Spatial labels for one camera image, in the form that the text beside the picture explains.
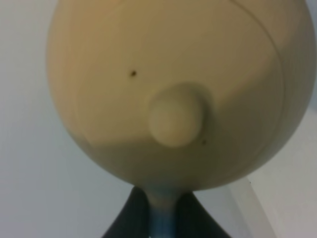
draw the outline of black base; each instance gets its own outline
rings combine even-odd
[[[103,238],[149,238],[149,203],[145,193],[134,188],[121,213]],[[206,212],[193,193],[176,205],[176,238],[230,238]]]

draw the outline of rounded knob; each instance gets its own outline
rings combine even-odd
[[[152,102],[149,126],[157,142],[168,147],[193,142],[203,127],[204,107],[194,90],[174,87],[159,94]]]

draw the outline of beige spherical object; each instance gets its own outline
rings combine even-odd
[[[304,0],[59,0],[56,108],[83,150],[144,189],[219,186],[268,161],[312,94]]]

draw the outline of white wall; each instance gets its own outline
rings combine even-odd
[[[317,29],[317,1],[307,2]],[[317,237],[317,85],[295,135],[249,180],[278,238]]]
[[[97,238],[131,186],[91,162],[51,102],[45,46],[56,0],[0,0],[0,237]],[[198,193],[234,238],[251,238],[228,187]]]

